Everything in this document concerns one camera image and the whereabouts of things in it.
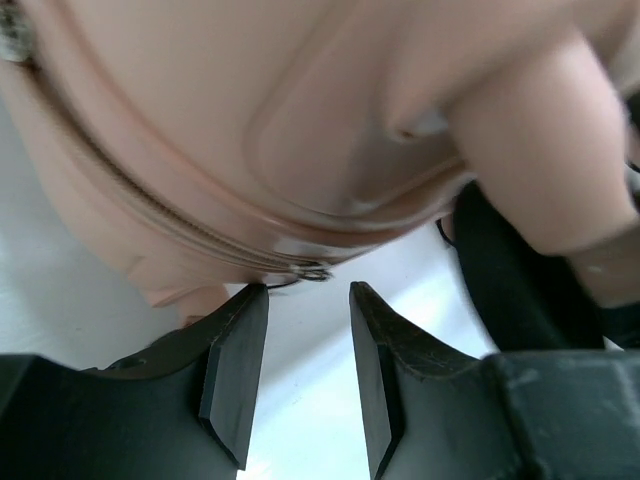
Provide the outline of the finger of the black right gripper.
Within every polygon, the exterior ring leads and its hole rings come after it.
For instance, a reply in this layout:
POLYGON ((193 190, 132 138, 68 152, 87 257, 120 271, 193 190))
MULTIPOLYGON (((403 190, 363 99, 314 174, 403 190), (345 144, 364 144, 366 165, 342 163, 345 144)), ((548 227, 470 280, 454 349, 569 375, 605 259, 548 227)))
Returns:
POLYGON ((456 198, 452 229, 468 296, 500 351, 605 348, 599 309, 566 261, 537 253, 477 183, 456 198))

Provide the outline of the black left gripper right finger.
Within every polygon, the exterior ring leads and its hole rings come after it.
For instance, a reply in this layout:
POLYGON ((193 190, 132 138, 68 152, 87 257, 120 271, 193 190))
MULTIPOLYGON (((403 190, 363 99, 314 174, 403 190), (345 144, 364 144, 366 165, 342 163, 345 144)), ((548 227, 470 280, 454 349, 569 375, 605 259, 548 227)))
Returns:
POLYGON ((374 479, 635 479, 637 351, 470 357, 350 287, 374 479))

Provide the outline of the pink hard-shell suitcase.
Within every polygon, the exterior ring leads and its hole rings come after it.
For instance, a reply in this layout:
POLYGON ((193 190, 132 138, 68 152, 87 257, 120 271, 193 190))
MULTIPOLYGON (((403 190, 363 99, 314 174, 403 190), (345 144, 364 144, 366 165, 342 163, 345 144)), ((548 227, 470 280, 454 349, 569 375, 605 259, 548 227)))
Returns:
POLYGON ((5 1, 1 95, 63 222, 154 306, 324 281, 476 180, 639 299, 635 1, 5 1))

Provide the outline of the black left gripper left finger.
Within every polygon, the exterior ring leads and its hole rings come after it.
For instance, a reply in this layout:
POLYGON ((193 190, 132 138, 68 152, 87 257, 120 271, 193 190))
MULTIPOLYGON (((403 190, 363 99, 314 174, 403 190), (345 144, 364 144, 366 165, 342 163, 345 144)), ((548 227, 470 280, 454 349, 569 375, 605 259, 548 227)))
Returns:
POLYGON ((1 359, 5 479, 233 479, 246 466, 269 295, 250 285, 106 369, 1 359))

